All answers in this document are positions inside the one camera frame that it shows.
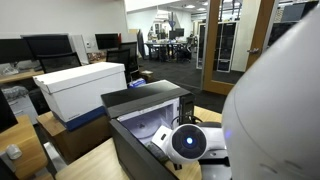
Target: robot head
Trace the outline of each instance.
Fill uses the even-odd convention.
[[[166,153],[172,162],[193,162],[206,152],[207,139],[200,127],[185,124],[172,131],[166,147]]]

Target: white cardboard box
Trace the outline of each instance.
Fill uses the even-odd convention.
[[[101,94],[126,89],[124,65],[101,62],[33,77],[53,114],[69,130],[105,113]]]

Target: blue light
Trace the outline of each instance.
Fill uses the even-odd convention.
[[[188,143],[188,144],[192,144],[192,143],[193,143],[193,139],[192,139],[192,138],[190,138],[190,137],[189,137],[189,138],[187,138],[187,143]]]

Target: wooden door frame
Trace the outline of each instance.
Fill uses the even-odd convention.
[[[258,47],[260,51],[263,49],[266,33],[269,26],[270,17],[273,11],[274,2],[276,0],[261,0],[257,23],[254,30],[254,36],[251,47]],[[218,18],[219,18],[220,0],[209,0],[207,11],[207,25],[205,33],[205,49],[204,49],[204,62],[203,62],[203,82],[202,89],[218,94],[227,95],[234,84],[225,83],[212,80],[213,63],[214,63],[214,49],[216,48]],[[253,57],[249,56],[247,69],[257,60],[261,54]]]

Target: computer monitor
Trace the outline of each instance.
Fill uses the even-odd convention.
[[[112,49],[119,47],[118,34],[95,34],[98,49]]]
[[[169,39],[176,39],[177,32],[176,31],[169,31]]]
[[[72,53],[68,34],[21,35],[34,57]]]
[[[183,28],[176,28],[177,37],[183,37],[184,36],[184,29]]]
[[[0,133],[18,123],[2,90],[0,90]]]
[[[33,60],[32,52],[23,39],[0,39],[0,64]]]

